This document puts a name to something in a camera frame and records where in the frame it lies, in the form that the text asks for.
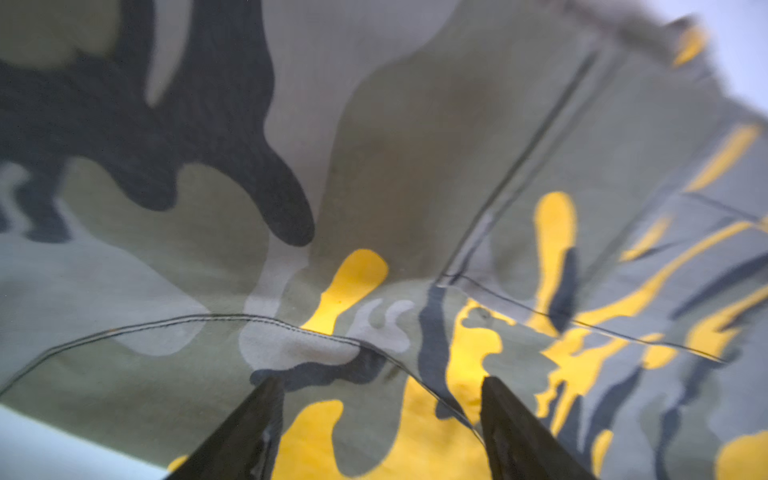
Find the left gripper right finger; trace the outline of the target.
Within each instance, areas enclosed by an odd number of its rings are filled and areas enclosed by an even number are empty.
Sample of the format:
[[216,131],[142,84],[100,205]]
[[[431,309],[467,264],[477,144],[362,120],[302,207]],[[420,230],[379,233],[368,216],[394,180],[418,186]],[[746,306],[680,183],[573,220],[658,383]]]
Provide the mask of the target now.
[[499,378],[485,378],[481,393],[483,441],[494,480],[594,477]]

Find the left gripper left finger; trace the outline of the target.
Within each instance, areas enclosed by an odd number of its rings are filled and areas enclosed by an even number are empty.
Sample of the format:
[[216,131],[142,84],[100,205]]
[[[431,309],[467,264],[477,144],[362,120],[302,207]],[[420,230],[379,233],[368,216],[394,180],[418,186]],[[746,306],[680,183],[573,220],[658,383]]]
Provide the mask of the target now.
[[283,382],[263,380],[170,480],[270,479],[283,423]]

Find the camouflage yellow green trousers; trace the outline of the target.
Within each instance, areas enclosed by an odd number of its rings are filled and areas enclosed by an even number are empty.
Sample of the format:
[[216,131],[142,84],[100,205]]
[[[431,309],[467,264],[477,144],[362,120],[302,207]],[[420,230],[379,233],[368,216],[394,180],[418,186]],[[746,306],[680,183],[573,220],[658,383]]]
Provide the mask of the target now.
[[499,378],[592,479],[767,475],[767,119],[589,1],[5,1],[1,404],[179,467],[493,479]]

